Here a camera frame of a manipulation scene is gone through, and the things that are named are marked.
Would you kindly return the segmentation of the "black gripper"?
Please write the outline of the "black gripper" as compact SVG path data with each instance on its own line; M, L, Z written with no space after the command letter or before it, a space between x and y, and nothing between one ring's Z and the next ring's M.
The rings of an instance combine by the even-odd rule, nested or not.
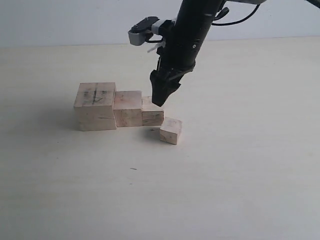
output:
M181 76L193 71L200 48L223 0L184 0L174 26L165 37L157 70L150 73L151 102L163 105L181 86Z

